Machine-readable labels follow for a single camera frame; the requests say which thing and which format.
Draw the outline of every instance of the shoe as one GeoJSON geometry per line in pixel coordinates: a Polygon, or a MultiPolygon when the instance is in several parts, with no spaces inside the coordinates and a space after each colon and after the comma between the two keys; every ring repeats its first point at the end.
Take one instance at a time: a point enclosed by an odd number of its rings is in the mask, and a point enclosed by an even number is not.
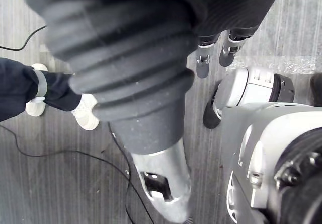
{"type": "Polygon", "coordinates": [[[79,126],[85,130],[94,130],[100,123],[99,119],[92,114],[92,108],[96,103],[92,94],[82,94],[79,105],[72,111],[79,126]]]}
{"type": "MultiPolygon", "coordinates": [[[[43,64],[33,64],[31,66],[35,70],[48,71],[47,67],[43,64]]],[[[44,103],[45,97],[36,97],[26,104],[26,113],[33,117],[39,117],[42,115],[46,108],[44,103]]]]}
{"type": "Polygon", "coordinates": [[[313,75],[310,85],[313,93],[313,105],[315,107],[322,107],[322,73],[313,75]]]}

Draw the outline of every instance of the black rubber boot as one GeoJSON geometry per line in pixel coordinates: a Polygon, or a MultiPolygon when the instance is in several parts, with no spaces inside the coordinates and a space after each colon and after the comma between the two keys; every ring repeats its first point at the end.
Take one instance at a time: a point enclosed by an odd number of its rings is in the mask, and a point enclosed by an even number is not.
{"type": "Polygon", "coordinates": [[[322,107],[322,73],[313,75],[310,85],[313,92],[313,105],[315,107],[322,107]]]}

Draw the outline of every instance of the screw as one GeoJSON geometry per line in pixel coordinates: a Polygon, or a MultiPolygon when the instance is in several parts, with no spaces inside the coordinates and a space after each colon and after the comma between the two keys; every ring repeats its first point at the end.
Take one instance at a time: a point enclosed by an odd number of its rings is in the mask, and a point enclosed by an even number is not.
{"type": "Polygon", "coordinates": [[[316,167],[322,166],[322,156],[320,153],[311,152],[309,155],[310,163],[316,167]]]}
{"type": "Polygon", "coordinates": [[[254,188],[260,188],[262,185],[262,174],[252,172],[250,175],[250,183],[254,188]]]}

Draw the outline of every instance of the white robot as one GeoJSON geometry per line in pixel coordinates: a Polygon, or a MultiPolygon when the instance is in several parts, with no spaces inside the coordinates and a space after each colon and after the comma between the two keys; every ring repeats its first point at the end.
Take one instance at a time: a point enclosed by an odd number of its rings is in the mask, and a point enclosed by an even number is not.
{"type": "Polygon", "coordinates": [[[204,124],[221,123],[226,206],[238,224],[322,223],[322,108],[258,67],[224,78],[204,124]]]}

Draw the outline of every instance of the person's leg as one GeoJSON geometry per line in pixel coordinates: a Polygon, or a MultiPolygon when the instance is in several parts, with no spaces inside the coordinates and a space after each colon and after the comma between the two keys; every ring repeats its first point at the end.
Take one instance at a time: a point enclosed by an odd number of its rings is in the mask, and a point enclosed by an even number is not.
{"type": "MultiPolygon", "coordinates": [[[[42,64],[35,64],[34,67],[46,70],[42,64]]],[[[38,103],[39,101],[33,99],[44,96],[43,101],[46,104],[63,111],[72,111],[82,128],[96,128],[99,121],[91,113],[96,103],[95,98],[90,94],[81,96],[73,92],[68,85],[70,74],[50,73],[45,70],[37,71],[17,61],[0,58],[0,121],[19,115],[25,110],[26,104],[37,108],[37,104],[42,102],[38,103]],[[45,92],[39,95],[39,89],[44,84],[45,92]]]]}
{"type": "Polygon", "coordinates": [[[322,73],[317,73],[311,78],[311,89],[315,107],[322,107],[322,73]]]}
{"type": "Polygon", "coordinates": [[[0,121],[17,116],[38,90],[32,68],[0,58],[0,121]]]}

